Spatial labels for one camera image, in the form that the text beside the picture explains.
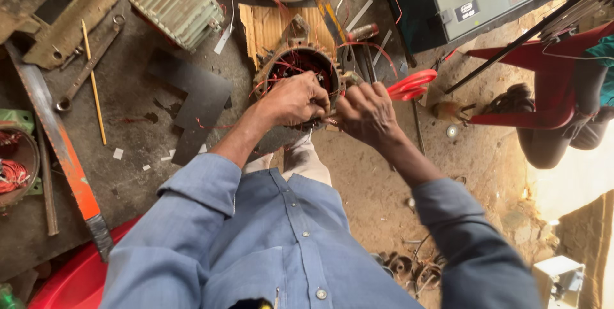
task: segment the shirt pocket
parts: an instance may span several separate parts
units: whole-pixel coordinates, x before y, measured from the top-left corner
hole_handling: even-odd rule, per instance
[[[253,252],[214,274],[203,288],[203,307],[228,309],[239,300],[264,298],[281,308],[286,286],[282,247]]]

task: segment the wall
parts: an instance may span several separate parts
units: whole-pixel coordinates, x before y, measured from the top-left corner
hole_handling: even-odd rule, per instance
[[[586,265],[580,294],[580,309],[611,308],[603,305],[604,278],[612,236],[614,190],[559,220],[556,234],[561,239],[557,255]]]

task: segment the corrugated cardboard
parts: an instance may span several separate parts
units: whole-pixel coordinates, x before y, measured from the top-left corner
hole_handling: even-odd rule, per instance
[[[265,56],[266,48],[275,51],[280,46],[281,34],[295,15],[300,15],[311,27],[308,42],[324,46],[326,52],[336,57],[335,40],[326,28],[326,24],[315,7],[289,8],[288,13],[281,13],[278,7],[262,7],[239,4],[241,22],[245,29],[248,44],[248,55],[258,68],[256,54]]]

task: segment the wrench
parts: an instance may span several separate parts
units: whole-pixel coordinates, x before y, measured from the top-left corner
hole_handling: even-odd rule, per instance
[[[90,76],[91,71],[94,69],[94,67],[96,67],[98,61],[100,61],[100,58],[107,51],[115,37],[122,30],[125,23],[126,18],[124,18],[123,15],[116,15],[113,17],[112,29],[104,36],[100,46],[98,49],[96,49],[96,53],[94,53],[91,59],[85,64],[85,67],[83,67],[83,70],[81,70],[70,89],[68,89],[66,94],[64,94],[56,103],[55,109],[57,111],[63,112],[73,109],[73,98],[75,97],[75,94],[77,94],[77,91],[79,91],[83,85],[83,82],[85,82],[85,80]]]

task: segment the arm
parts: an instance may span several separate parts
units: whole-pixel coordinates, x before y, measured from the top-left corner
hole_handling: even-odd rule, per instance
[[[313,73],[277,83],[209,154],[196,156],[158,189],[158,202],[111,251],[101,308],[200,307],[208,251],[224,219],[234,215],[241,167],[272,126],[326,113],[328,94],[315,85]]]
[[[464,187],[444,178],[407,139],[383,84],[349,88],[337,111],[341,128],[378,150],[412,188],[421,222],[448,259],[442,308],[540,308],[523,261]]]

